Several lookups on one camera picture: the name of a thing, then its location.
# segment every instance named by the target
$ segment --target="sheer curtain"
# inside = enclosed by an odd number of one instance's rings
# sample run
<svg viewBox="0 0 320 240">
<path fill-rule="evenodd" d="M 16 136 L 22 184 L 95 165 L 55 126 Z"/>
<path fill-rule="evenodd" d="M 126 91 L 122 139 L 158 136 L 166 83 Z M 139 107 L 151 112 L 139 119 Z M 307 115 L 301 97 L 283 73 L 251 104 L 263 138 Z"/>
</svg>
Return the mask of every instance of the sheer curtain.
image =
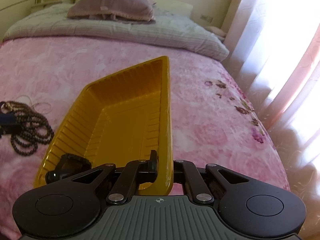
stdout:
<svg viewBox="0 0 320 240">
<path fill-rule="evenodd" d="M 255 107 L 292 192 L 307 206 L 301 236 L 315 236 L 320 232 L 320 0 L 233 0 L 226 20 L 230 55 L 222 63 Z"/>
</svg>

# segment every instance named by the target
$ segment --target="circular pad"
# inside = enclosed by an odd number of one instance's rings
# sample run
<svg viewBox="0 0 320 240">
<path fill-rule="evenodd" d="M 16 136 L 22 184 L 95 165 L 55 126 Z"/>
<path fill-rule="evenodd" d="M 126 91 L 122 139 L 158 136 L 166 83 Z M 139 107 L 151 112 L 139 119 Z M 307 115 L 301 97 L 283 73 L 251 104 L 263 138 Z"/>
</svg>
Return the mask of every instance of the circular pad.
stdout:
<svg viewBox="0 0 320 240">
<path fill-rule="evenodd" d="M 90 186 L 63 180 L 24 193 L 12 208 L 20 232 L 35 238 L 77 234 L 99 213 L 100 200 Z"/>
<path fill-rule="evenodd" d="M 257 195 L 247 200 L 247 208 L 254 214 L 271 217 L 283 210 L 283 203 L 276 197 L 269 195 Z"/>
<path fill-rule="evenodd" d="M 48 216 L 62 215 L 73 206 L 73 200 L 65 195 L 52 194 L 40 198 L 36 203 L 36 209 Z"/>
</svg>

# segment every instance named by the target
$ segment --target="ribbed gray surface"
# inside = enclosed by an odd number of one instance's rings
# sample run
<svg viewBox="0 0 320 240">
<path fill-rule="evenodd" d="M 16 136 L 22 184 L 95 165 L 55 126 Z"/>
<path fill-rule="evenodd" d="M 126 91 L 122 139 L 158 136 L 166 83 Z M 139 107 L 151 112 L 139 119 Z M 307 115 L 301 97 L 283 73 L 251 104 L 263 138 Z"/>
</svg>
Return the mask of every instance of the ribbed gray surface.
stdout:
<svg viewBox="0 0 320 240">
<path fill-rule="evenodd" d="M 210 207 L 187 196 L 134 196 L 110 207 L 100 221 L 69 240 L 247 240 L 221 223 Z M 22 240 L 32 240 L 24 236 Z M 297 236 L 287 240 L 299 240 Z"/>
</svg>

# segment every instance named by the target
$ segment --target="yellow plastic tray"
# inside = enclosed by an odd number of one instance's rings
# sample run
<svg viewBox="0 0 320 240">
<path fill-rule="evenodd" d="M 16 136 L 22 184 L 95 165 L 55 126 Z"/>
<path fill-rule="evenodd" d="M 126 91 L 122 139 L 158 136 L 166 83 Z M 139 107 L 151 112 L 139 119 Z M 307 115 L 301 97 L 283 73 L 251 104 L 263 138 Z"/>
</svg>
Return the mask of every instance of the yellow plastic tray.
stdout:
<svg viewBox="0 0 320 240">
<path fill-rule="evenodd" d="M 159 57 L 87 85 L 56 132 L 36 175 L 45 185 L 65 153 L 87 158 L 92 167 L 148 159 L 158 152 L 158 176 L 140 185 L 140 195 L 167 195 L 173 184 L 168 57 Z"/>
</svg>

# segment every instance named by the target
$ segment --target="stacked pillows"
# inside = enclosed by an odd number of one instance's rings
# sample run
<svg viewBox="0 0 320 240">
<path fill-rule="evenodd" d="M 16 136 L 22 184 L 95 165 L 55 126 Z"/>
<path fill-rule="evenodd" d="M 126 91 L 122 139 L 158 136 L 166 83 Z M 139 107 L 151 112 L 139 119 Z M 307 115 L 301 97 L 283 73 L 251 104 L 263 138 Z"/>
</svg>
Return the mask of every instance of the stacked pillows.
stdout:
<svg viewBox="0 0 320 240">
<path fill-rule="evenodd" d="M 80 0 L 68 11 L 70 18 L 151 22 L 153 0 Z"/>
</svg>

